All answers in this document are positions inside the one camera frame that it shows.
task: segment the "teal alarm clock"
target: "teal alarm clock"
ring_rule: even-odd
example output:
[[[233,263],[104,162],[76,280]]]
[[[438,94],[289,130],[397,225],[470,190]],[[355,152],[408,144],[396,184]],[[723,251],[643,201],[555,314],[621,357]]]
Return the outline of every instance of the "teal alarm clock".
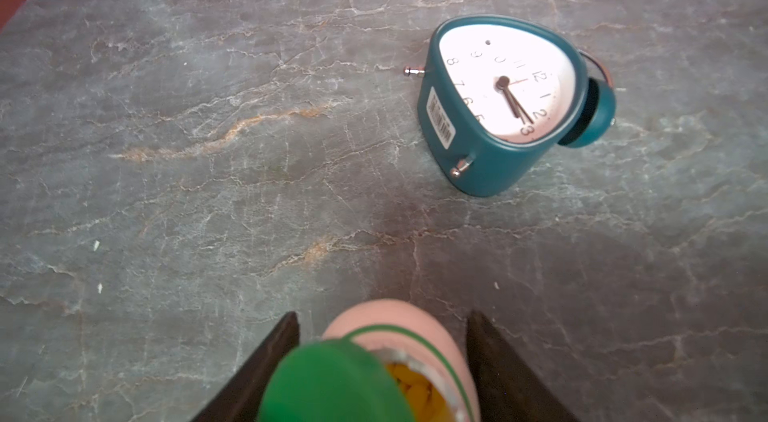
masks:
[[[584,59],[604,81],[590,78]],[[613,124],[608,70],[561,35],[499,15],[450,19],[432,34],[418,120],[438,165],[461,191],[494,196],[556,143],[583,147]]]

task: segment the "metal handle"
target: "metal handle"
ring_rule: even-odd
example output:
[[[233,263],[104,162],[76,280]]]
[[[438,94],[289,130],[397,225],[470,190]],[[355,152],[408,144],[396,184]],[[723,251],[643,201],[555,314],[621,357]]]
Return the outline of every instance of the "metal handle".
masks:
[[[605,79],[605,83],[608,84],[608,86],[613,89],[614,88],[614,79],[610,76],[610,72],[608,68],[606,68],[602,62],[600,62],[595,56],[592,54],[586,52],[584,49],[579,49],[579,53],[584,57],[584,59],[587,59],[592,64],[594,64],[600,72],[603,74],[603,78]]]

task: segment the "green cap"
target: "green cap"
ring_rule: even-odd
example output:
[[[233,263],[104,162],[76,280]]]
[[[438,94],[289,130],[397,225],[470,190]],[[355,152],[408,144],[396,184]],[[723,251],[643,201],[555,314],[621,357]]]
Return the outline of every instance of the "green cap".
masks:
[[[293,349],[277,366],[258,422],[416,422],[384,364],[345,339]]]

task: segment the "green ring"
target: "green ring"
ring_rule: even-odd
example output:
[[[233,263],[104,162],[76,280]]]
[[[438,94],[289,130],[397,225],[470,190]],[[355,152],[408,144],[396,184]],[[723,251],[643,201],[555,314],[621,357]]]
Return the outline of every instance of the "green ring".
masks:
[[[407,328],[398,327],[397,325],[389,325],[389,324],[377,324],[377,325],[367,325],[366,327],[361,327],[358,329],[355,329],[354,331],[351,331],[349,334],[345,335],[343,338],[347,340],[351,340],[352,338],[360,335],[360,334],[366,334],[368,332],[374,332],[374,331],[390,331],[390,332],[396,332],[398,334],[406,335],[409,338],[412,338],[416,340],[418,343],[429,349],[437,359],[439,359],[442,364],[446,367],[448,372],[450,372],[451,377],[453,378],[453,382],[456,384],[456,387],[458,387],[458,391],[462,395],[462,399],[464,399],[464,405],[467,408],[467,413],[469,414],[469,419],[471,422],[475,422],[475,414],[472,411],[472,405],[469,403],[469,397],[467,397],[467,393],[464,390],[464,385],[462,385],[461,380],[456,375],[456,372],[453,370],[453,367],[451,367],[451,364],[448,362],[446,357],[440,352],[440,350],[437,350],[437,348],[432,345],[429,340],[426,340],[421,335],[417,334],[416,332],[411,332]]]

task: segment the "white clock face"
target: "white clock face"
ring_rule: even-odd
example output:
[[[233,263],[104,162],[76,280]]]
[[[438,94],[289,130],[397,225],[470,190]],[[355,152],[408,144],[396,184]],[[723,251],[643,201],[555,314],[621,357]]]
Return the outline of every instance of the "white clock face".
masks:
[[[546,136],[573,101],[576,73],[555,44],[494,24],[448,30],[440,54],[453,85],[482,126],[511,143]]]

